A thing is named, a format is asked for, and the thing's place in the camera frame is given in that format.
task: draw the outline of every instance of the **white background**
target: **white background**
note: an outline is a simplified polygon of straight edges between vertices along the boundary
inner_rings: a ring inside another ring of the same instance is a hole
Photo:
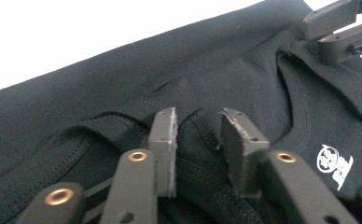
[[[256,2],[0,1],[0,89]],[[318,9],[334,1],[306,2]]]

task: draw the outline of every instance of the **clamp jaw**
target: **clamp jaw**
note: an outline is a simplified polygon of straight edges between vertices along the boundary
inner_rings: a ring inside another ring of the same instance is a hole
[[[160,111],[144,143],[148,149],[124,153],[114,178],[85,191],[77,183],[43,189],[17,223],[157,223],[158,197],[176,193],[176,134],[175,108]],[[244,113],[224,108],[221,139],[234,193],[267,202],[274,223],[362,223],[362,189],[347,210],[303,158],[270,150]]]
[[[342,63],[362,54],[362,25],[332,34],[354,23],[359,13],[362,13],[362,0],[340,0],[311,12],[303,19],[304,36],[307,40],[317,41],[322,63]]]

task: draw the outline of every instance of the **black t-shirt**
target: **black t-shirt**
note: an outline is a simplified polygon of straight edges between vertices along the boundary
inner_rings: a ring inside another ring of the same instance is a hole
[[[362,186],[362,60],[319,62],[303,1],[265,1],[110,50],[0,91],[0,223],[41,189],[86,189],[138,148],[175,106],[177,191],[160,223],[259,223],[218,150],[223,107],[243,111],[272,149],[304,158],[337,196]]]

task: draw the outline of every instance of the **printed logo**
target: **printed logo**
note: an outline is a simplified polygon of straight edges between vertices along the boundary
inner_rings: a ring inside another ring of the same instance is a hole
[[[323,148],[317,156],[317,168],[325,174],[333,173],[332,178],[338,183],[338,190],[343,186],[344,180],[352,168],[354,159],[350,157],[346,161],[334,147],[323,145]]]

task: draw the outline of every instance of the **metal rivet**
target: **metal rivet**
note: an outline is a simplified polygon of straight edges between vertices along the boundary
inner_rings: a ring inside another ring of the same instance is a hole
[[[147,154],[144,152],[133,152],[129,155],[129,160],[131,161],[144,161],[147,157]]]
[[[277,153],[277,159],[283,162],[295,162],[297,158],[288,153]]]
[[[49,195],[47,195],[47,197],[45,197],[45,203],[49,205],[66,203],[73,197],[73,195],[74,191],[71,189],[56,189],[55,191],[52,191]]]

